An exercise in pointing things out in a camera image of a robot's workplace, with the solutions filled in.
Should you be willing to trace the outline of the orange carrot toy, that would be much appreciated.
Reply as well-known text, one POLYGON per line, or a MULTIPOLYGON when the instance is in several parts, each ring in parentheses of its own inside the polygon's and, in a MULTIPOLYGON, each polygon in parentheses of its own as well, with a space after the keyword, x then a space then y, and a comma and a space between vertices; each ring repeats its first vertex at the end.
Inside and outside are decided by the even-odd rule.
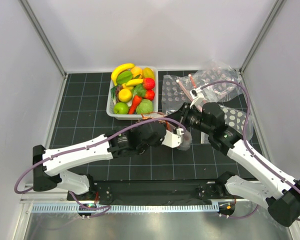
POLYGON ((138 105, 142 102, 143 98, 138 96, 138 95, 135 95, 133 97, 133 100, 132 100, 132 104, 129 108, 129 111, 128 111, 128 114, 129 115, 132 115, 134 114, 134 112, 136 111, 136 108, 138 107, 138 105))

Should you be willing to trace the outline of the zip bag red zipper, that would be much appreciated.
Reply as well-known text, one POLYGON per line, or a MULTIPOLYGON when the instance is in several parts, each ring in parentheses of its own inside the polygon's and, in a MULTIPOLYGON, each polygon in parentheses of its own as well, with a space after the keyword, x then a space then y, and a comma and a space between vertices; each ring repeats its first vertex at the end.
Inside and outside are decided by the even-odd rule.
MULTIPOLYGON (((175 132, 176 128, 180 128, 179 126, 174 126, 172 123, 165 121, 165 125, 166 125, 166 129, 171 131, 171 132, 175 132)), ((177 147, 176 149, 180 150, 180 151, 186 151, 190 148, 192 143, 192 137, 189 131, 186 130, 184 136, 183 136, 183 143, 181 144, 181 146, 177 147)))

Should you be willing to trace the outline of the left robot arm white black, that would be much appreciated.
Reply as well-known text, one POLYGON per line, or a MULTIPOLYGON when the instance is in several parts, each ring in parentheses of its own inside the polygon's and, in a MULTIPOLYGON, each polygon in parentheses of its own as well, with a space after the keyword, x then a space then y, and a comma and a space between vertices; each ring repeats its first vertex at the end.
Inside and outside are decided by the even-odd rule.
POLYGON ((59 149, 33 148, 33 163, 45 162, 33 169, 33 189, 45 192, 60 188, 91 200, 96 195, 93 178, 70 172, 90 162, 128 158, 143 154, 150 146, 162 144, 166 127, 159 121, 140 124, 127 131, 102 134, 90 141, 59 149))

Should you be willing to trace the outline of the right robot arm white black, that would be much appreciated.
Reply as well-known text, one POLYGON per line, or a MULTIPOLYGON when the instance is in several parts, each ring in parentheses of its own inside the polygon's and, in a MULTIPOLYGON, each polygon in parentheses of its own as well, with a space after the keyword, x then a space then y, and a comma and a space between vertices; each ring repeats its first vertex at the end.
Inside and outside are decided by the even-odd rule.
POLYGON ((234 127, 226 124, 225 113, 217 103, 204 104, 202 111, 184 103, 168 118, 176 124, 207 134, 215 150, 239 163, 259 181, 258 184, 252 183, 226 172, 215 185, 215 192, 220 198, 233 195, 254 202, 267 209, 271 217, 284 227, 300 221, 300 179, 273 165, 234 127))

